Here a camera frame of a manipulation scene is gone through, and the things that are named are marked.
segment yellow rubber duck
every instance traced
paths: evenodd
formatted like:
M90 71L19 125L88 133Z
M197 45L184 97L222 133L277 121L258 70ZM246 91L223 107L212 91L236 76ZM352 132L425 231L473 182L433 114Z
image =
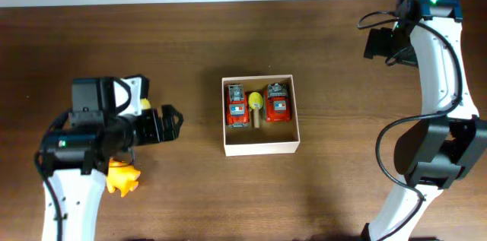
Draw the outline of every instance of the yellow rubber duck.
M119 189L121 197L126 196L129 191L133 192L137 188L138 181L136 180L139 176L140 171L136 170L133 165L110 158L107 176L108 192L114 193Z

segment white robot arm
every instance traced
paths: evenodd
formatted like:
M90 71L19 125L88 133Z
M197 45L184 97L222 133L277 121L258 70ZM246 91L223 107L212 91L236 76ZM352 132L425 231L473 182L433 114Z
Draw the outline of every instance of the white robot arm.
M394 163L396 180L403 186L393 187L380 213L366 224L363 240L408 240L429 204L470 171L487 145L487 124L479 120L463 69L458 1L397 0L392 15L397 18L381 23L395 22L394 30L372 30L364 56L384 55L386 62L395 57L396 63L418 66L422 115L431 116L417 118L420 122L398 140ZM447 140L450 133L453 141ZM424 196L421 204L414 189Z
M51 124L36 153L46 194L42 241L94 240L110 158L179 136L183 115L171 105L162 106L162 119L142 109L148 82L141 75L73 81L73 108ZM68 118L71 128L63 129Z

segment brown wooden surface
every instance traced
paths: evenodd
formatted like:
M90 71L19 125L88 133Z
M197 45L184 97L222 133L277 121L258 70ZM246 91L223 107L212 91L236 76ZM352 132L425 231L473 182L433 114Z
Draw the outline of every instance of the brown wooden surface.
M487 113L487 0L461 0L463 59ZM33 166L74 77L144 74L153 105L185 116L177 141L137 149L140 186L105 192L96 240L291 240L359 234L392 183L377 133L420 112L417 69L363 59L360 16L394 0L320 0L0 9L0 239L39 240L44 194ZM296 154L226 158L221 78L293 74ZM392 147L410 125L384 141ZM487 236L487 158L438 198L413 236Z

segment cardboard box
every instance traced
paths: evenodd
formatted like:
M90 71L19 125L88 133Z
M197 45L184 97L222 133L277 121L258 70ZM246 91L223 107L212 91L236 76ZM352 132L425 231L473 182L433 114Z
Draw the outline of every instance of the cardboard box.
M225 120L226 97L228 85L242 84L245 94L259 92L263 95L268 84L287 84L289 103L291 104L291 121L266 122L263 108L260 112L260 128L253 127L253 111L250 111L248 127L231 128ZM294 153L300 143L298 112L294 98L292 75L272 75L221 79L221 104L223 114L223 143L225 154L229 156L249 154L290 154Z

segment red toy car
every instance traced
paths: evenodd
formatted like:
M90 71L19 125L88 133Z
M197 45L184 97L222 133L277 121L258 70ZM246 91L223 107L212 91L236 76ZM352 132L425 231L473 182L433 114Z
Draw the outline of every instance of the red toy car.
M242 85L228 85L227 125L247 127L250 122L247 96Z
M290 121L288 86L286 84L269 84L264 92L264 113L267 122Z

